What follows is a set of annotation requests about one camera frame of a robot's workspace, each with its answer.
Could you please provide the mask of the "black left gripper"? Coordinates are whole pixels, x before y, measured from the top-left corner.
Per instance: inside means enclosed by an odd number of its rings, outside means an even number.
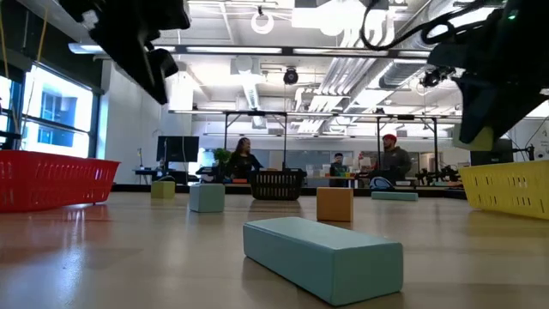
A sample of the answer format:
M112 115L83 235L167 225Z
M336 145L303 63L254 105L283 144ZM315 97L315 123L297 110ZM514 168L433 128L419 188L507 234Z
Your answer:
M186 0L58 0L76 22L88 30L98 45L118 36L141 45L158 39L164 30L190 28ZM178 72L166 49L130 51L117 59L118 66L160 105L167 103L166 78Z

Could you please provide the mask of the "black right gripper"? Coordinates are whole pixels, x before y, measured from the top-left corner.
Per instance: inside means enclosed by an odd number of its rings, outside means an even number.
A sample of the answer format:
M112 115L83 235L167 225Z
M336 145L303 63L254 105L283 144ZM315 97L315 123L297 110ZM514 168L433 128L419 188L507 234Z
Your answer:
M460 140L471 142L484 127L494 142L549 100L549 0L475 0L464 9L503 3L483 21L453 26L452 41L464 46L453 63L464 70Z

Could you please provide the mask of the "green wooden block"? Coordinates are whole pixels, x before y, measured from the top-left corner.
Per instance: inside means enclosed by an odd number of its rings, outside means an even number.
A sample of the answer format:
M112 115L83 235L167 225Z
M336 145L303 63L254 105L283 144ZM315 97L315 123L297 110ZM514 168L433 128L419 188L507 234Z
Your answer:
M452 145L455 148L462 148L469 151L490 151L494 143L493 129L484 127L480 133L471 142L462 142L460 140L462 126L455 124L452 132Z

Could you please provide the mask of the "green wooden cube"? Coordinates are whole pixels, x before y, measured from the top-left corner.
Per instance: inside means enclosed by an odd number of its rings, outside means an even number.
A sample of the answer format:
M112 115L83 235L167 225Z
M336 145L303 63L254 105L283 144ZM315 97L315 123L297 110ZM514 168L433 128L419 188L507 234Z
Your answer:
M151 184L151 198L173 199L175 197L176 183L173 181L155 181Z

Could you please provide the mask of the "light blue wooden cube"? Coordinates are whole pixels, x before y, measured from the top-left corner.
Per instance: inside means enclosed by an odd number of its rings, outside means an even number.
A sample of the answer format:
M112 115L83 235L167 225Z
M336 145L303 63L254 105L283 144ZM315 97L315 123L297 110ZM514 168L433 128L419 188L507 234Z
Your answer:
M190 210L198 213L218 213L225 208L225 186L198 184L190 187Z

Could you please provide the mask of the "orange wooden cube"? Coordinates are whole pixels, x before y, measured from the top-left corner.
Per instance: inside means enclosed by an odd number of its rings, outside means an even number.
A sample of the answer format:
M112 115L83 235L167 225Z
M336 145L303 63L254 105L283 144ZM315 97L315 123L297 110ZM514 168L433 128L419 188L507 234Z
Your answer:
M353 220L353 189L342 187L319 187L317 189L317 220Z

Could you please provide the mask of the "long light blue wooden block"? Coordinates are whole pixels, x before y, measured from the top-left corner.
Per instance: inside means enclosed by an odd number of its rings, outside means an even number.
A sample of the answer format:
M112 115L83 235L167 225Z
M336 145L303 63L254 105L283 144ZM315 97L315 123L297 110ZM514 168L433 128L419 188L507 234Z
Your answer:
M399 242L300 217L248 221L246 257L314 294L344 306L401 291Z

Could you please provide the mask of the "black computer monitor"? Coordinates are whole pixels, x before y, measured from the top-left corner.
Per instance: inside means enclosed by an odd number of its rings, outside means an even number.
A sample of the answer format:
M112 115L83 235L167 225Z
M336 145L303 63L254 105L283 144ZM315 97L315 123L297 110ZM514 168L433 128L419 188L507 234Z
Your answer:
M514 161L511 152L471 151L470 161L472 166L483 166Z
M197 162L198 151L198 136L159 136L156 160L168 162Z

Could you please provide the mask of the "long ceiling light bar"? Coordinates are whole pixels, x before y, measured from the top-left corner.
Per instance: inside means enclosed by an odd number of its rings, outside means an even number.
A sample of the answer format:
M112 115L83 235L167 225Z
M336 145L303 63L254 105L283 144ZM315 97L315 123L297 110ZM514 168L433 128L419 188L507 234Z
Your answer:
M313 57L313 58L391 58L426 60L429 50L392 49L372 51L360 48L340 47L291 47L259 45L158 45L174 55L231 55L231 56L276 56L276 57Z

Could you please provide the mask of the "yellow plastic basket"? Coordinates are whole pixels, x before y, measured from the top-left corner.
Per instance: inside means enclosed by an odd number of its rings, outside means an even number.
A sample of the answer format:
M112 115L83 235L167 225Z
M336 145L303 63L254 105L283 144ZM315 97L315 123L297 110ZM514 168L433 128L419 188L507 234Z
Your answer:
M473 208L549 221L549 161L464 167L459 174Z

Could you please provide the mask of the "large window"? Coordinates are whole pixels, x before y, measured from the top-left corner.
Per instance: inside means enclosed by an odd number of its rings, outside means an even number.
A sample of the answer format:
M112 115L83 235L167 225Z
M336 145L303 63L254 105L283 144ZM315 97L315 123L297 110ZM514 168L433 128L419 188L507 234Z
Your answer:
M99 95L65 76L34 65L0 69L0 146L93 158ZM9 133L21 137L10 141Z

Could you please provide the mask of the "black plastic basket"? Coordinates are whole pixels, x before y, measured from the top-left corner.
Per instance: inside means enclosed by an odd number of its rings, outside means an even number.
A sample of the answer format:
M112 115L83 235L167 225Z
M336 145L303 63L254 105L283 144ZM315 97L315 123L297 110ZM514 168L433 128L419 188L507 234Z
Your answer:
M305 175L299 168L254 171L249 178L251 194L257 200L295 201L300 197Z

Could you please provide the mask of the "black metal gantry frame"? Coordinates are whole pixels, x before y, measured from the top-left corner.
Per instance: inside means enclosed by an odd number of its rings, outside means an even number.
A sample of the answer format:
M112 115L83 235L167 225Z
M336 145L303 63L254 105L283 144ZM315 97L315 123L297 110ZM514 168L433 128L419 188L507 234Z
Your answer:
M397 114L397 115L385 115L386 118L393 119L396 118L400 121L414 121L419 120L421 123L423 123L428 130L430 130L433 133L433 153L434 153L434 161L435 161L435 172L438 172L438 129L437 129L437 118L435 117L428 117L428 116L415 116L412 114ZM380 127L380 119L382 116L380 116L377 119L377 142L383 142L383 138L380 137L381 133L381 127ZM381 149L379 148L377 150L377 163L380 161L381 158Z
M223 111L222 112L225 115L225 123L224 123L224 133L223 133L223 149L227 150L227 138L228 138L228 128L232 125L231 122L229 122L229 117L232 114L235 114L236 117L234 121L236 121L241 115L246 115L250 117L258 116L266 118L267 116L272 116L274 120L277 120L279 122L279 125L283 128L283 159L281 163L281 169L286 170L287 169L287 125L288 125L288 113L287 112L277 112L277 111L260 111L260 110L248 110L248 111Z

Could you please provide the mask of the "silver ventilation duct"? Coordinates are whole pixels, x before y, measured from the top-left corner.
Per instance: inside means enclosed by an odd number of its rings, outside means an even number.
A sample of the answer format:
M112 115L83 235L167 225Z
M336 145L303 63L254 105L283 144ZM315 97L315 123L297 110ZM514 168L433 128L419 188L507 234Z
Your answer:
M396 48L430 51L433 45L427 45L419 37L414 37L400 43ZM425 66L425 60L393 59L383 67L374 85L385 89L400 88L405 82L418 75Z

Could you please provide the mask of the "black aluminium table frame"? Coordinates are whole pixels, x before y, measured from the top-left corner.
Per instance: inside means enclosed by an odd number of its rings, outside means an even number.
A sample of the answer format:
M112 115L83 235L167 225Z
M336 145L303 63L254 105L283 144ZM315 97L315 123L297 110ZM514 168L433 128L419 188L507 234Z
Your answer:
M250 185L236 184L236 185L224 185L225 191L228 195L252 195L252 189ZM190 187L188 185L176 185L176 193L189 193ZM112 185L111 192L147 192L150 193L151 185ZM417 193L419 197L425 198L451 198L458 200L467 200L467 195L462 188L449 188L449 187L436 187L436 186L417 186L417 187L396 187L395 192L411 192ZM299 197L314 197L317 194L317 188L302 187L300 189ZM355 197L370 197L371 190L365 188L353 189Z

